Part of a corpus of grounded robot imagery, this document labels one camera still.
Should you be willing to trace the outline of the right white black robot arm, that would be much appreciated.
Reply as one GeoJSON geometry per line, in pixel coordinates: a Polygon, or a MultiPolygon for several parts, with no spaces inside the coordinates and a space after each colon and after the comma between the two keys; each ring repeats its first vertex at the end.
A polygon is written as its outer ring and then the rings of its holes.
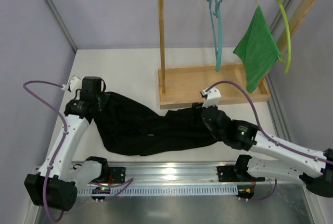
{"type": "Polygon", "coordinates": [[[332,197],[332,149],[316,151],[266,133],[258,125],[233,120],[217,106],[193,103],[213,139],[234,150],[255,152],[272,158],[263,160],[240,155],[234,171],[240,180],[274,178],[304,185],[316,195],[332,197]]]}

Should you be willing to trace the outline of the black trousers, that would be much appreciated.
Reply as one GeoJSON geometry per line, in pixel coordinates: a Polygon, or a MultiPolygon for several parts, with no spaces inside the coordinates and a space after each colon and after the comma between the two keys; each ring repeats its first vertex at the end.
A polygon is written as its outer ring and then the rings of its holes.
{"type": "Polygon", "coordinates": [[[158,115],[147,106],[115,92],[107,92],[94,121],[105,149],[125,156],[149,156],[210,146],[216,139],[200,118],[201,110],[168,110],[158,115]]]}

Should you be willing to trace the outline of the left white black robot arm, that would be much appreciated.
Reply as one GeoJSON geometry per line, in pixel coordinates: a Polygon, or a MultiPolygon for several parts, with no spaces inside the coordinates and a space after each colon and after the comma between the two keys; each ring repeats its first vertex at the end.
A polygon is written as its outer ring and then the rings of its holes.
{"type": "Polygon", "coordinates": [[[70,170],[78,144],[93,118],[105,106],[108,95],[100,77],[72,77],[63,90],[75,97],[59,113],[63,127],[48,157],[35,174],[28,174],[24,186],[36,206],[69,211],[78,191],[91,182],[102,182],[109,177],[107,159],[90,156],[75,171],[70,170]]]}

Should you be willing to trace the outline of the teal plastic hanger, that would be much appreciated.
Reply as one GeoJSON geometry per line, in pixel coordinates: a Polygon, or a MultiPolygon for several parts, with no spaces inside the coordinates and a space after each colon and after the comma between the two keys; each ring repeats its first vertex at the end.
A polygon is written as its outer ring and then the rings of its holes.
{"type": "Polygon", "coordinates": [[[213,42],[214,42],[214,51],[215,51],[215,71],[218,72],[221,70],[222,64],[222,40],[223,40],[223,26],[222,26],[222,17],[220,11],[220,5],[223,0],[207,0],[209,5],[209,13],[211,20],[211,27],[213,32],[213,42]],[[217,19],[217,33],[214,25],[214,18],[217,19]]]}

